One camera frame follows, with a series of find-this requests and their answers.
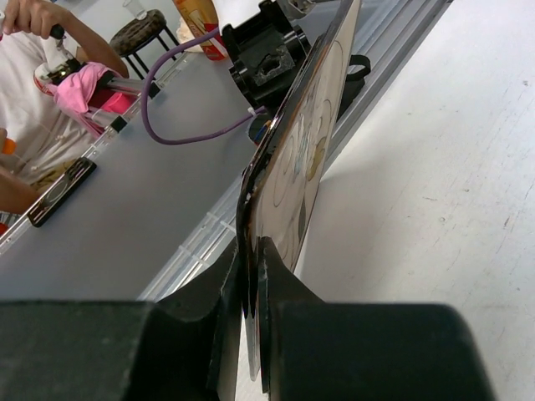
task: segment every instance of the black handle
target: black handle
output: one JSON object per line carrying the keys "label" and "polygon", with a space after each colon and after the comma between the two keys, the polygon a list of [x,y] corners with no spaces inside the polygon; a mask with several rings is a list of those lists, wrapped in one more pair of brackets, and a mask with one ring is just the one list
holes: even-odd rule
{"label": "black handle", "polygon": [[61,40],[65,36],[65,29],[59,24],[56,24],[50,29],[50,36],[54,39]]}

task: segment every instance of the stool leg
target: stool leg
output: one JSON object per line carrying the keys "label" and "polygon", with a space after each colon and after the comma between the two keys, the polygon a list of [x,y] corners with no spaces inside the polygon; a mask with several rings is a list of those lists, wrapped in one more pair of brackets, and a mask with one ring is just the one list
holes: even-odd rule
{"label": "stool leg", "polygon": [[143,79],[144,76],[143,74],[139,71],[139,69],[135,66],[134,62],[130,59],[130,57],[126,56],[126,61],[128,62],[128,64],[130,64],[130,66],[132,67],[132,69],[135,71],[135,73],[137,74],[138,77],[140,77],[140,79]]}
{"label": "stool leg", "polygon": [[168,51],[169,51],[169,46],[167,46],[167,43],[164,42],[164,39],[162,39],[160,35],[156,36],[156,38],[157,38],[158,41],[161,43],[161,45],[164,47],[164,49],[166,50],[166,52],[168,52]]}
{"label": "stool leg", "polygon": [[164,27],[164,30],[167,32],[167,34],[169,35],[169,37],[171,38],[171,40],[173,41],[173,43],[178,46],[179,43],[178,43],[178,40],[176,40],[175,38],[175,35],[173,35],[173,33],[169,30],[169,28],[167,27],[167,25]]}
{"label": "stool leg", "polygon": [[145,70],[146,73],[149,72],[149,68],[143,63],[143,60],[140,58],[140,56],[137,55],[137,53],[132,54],[135,58],[135,61],[137,61],[140,66]]}

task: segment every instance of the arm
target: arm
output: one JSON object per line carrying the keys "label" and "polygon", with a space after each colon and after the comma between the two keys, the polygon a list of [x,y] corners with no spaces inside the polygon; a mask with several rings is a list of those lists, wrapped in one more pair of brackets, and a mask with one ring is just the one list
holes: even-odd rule
{"label": "arm", "polygon": [[52,27],[60,24],[81,46],[75,54],[80,61],[102,63],[123,77],[128,77],[128,69],[119,55],[95,31],[65,8],[45,0],[9,0],[5,14],[5,34],[24,31],[48,39]]}
{"label": "arm", "polygon": [[37,191],[0,167],[0,211],[21,215],[37,199]]}

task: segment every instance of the orange cap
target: orange cap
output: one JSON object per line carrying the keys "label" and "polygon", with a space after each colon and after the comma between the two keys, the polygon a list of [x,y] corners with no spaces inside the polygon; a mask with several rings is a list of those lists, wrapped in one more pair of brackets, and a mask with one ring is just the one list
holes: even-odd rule
{"label": "orange cap", "polygon": [[2,153],[4,153],[5,155],[12,155],[13,153],[15,153],[15,149],[17,149],[17,142],[15,142],[14,140],[6,139],[3,143]]}

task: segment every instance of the black strap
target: black strap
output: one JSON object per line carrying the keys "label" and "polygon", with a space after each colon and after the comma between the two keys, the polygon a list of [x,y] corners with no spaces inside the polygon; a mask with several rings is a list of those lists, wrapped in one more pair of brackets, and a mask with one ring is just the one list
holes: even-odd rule
{"label": "black strap", "polygon": [[351,58],[349,59],[349,66],[354,67],[356,65],[359,65],[362,68],[354,73],[348,74],[348,76],[345,78],[346,82],[360,81],[371,72],[371,61],[369,61],[369,58],[363,56],[362,54],[351,55]]}

